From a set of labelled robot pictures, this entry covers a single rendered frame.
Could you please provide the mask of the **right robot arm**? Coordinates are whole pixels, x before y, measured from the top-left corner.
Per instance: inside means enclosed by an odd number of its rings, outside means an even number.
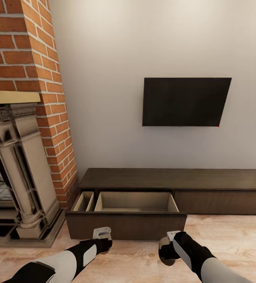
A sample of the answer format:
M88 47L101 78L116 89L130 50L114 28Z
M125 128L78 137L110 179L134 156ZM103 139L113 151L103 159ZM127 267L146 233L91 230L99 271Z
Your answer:
M202 283L254 283L225 265L186 232L168 232L167 238L169 244L161 246L159 257L165 260L181 258Z

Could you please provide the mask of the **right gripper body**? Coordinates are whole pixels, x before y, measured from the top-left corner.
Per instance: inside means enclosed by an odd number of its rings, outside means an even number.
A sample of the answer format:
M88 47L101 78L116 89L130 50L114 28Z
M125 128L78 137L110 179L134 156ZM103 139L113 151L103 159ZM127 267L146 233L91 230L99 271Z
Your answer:
M172 243L169 243L168 245L161 246L161 249L162 249L162 252L163 252L163 257L164 257L165 260L180 258L177 255L175 255L175 253L173 252Z

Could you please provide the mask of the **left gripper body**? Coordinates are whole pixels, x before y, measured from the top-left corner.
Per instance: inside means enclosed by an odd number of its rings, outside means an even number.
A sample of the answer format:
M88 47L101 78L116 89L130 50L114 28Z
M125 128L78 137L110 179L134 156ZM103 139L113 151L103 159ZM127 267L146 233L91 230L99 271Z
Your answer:
M104 238L104 239L96 239L94 240L96 242L98 242L98 246L99 246L99 250L98 250L98 253L101 253L101 252L107 252L109 250L109 241L108 241L108 238Z

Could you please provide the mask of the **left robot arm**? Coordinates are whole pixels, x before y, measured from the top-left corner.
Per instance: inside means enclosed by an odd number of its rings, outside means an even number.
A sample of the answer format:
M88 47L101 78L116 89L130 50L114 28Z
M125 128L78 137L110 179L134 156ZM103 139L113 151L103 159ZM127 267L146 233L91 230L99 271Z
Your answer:
M93 239L84 239L57 254L36 258L2 283L71 283L96 255L112 247L112 240L100 239L100 235L110 233L110 227L94 229Z

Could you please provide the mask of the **pillar candle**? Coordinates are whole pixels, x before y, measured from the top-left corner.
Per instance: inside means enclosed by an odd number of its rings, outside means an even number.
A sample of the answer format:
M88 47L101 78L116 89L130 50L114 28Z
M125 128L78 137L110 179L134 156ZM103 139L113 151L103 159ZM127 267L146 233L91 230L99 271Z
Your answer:
M100 239L104 239L104 238L108 238L108 240L112 240L111 234L100 235ZM109 247L109 250L110 249L111 249L111 247ZM109 252L109 250L107 252L101 252L100 254L106 254L106 253Z
M163 237L160 242L159 242L159 246L158 249L161 249L161 246L163 245L168 245L169 244L169 239L167 237ZM167 266L171 266L175 263L175 259L167 259L165 260L164 257L159 257L160 260Z

